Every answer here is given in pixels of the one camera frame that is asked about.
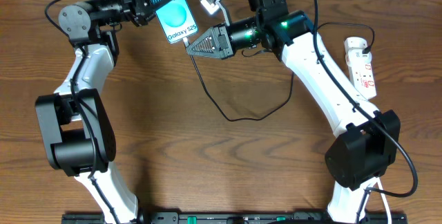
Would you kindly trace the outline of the Galaxy S25 smartphone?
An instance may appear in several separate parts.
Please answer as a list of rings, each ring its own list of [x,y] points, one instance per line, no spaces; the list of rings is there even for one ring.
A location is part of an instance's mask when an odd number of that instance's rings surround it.
[[[172,0],[156,12],[167,41],[176,43],[198,32],[186,0]]]

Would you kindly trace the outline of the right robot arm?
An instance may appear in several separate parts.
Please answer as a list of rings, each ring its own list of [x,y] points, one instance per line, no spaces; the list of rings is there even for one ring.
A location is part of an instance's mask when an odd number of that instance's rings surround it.
[[[306,86],[324,113],[335,141],[325,154],[334,178],[326,212],[336,223],[392,223],[390,212],[368,214],[369,195],[382,199],[390,193],[381,177],[398,153],[401,123],[393,111],[381,112],[372,104],[374,80],[372,44],[361,38],[345,41],[344,73],[327,52],[318,34],[318,22],[303,11],[290,12],[285,0],[248,0],[252,16],[226,19],[186,43],[191,57],[226,59],[239,50],[261,45],[289,68]]]

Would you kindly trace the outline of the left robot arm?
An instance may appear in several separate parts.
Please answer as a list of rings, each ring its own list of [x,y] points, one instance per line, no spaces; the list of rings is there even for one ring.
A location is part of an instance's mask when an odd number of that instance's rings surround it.
[[[150,223],[116,164],[116,139],[100,97],[119,55],[117,31],[124,22],[145,26],[173,0],[87,0],[61,9],[56,27],[75,61],[64,82],[39,96],[35,110],[50,166],[80,182],[98,214],[64,214],[63,223]]]

